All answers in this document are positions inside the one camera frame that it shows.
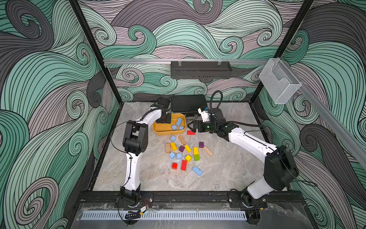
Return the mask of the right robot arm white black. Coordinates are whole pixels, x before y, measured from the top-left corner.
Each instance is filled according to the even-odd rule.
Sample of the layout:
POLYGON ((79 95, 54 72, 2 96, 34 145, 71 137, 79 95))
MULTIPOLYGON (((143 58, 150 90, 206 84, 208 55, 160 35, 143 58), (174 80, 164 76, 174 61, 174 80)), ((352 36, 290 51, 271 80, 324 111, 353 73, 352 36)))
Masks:
POLYGON ((294 181, 299 170, 291 150, 265 142, 243 130, 238 121, 227 121, 221 109, 212 107, 212 102, 199 102, 194 106, 201 116, 187 126, 193 132, 209 132, 236 144, 257 157, 264 164, 263 175, 243 189, 241 199, 245 207, 254 208, 264 203, 263 197, 273 191, 282 191, 294 181))

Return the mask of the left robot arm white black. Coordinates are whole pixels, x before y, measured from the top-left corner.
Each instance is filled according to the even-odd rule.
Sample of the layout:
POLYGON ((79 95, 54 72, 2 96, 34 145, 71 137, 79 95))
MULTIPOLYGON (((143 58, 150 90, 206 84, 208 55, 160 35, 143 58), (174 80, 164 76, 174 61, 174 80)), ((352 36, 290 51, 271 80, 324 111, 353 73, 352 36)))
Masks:
POLYGON ((170 102, 170 98, 159 97, 140 118, 126 123, 123 152, 127 157, 127 165, 125 182, 120 188, 120 195, 135 205, 140 201, 141 154, 148 147, 149 127, 157 120, 166 119, 170 102))

